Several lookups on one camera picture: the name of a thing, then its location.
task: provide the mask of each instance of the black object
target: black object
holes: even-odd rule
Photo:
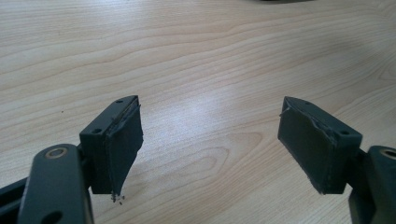
[[[80,141],[42,150],[27,179],[0,189],[0,223],[93,223],[88,187],[120,195],[143,144],[138,97],[111,104]]]
[[[396,149],[360,149],[362,135],[319,107],[285,97],[278,139],[321,194],[352,188],[353,223],[396,220]]]

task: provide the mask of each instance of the wood grain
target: wood grain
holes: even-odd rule
[[[138,94],[145,143],[96,223],[350,223],[277,141],[285,95],[396,146],[396,2],[0,4],[0,187]]]

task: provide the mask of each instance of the table surface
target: table surface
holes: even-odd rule
[[[0,4],[0,187],[139,95],[145,142],[96,223],[350,223],[277,140],[284,96],[396,147],[394,0]]]

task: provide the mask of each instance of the light wood surface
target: light wood surface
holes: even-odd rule
[[[350,223],[276,139],[285,95],[396,147],[395,0],[2,1],[0,187],[138,94],[145,142],[96,223]]]

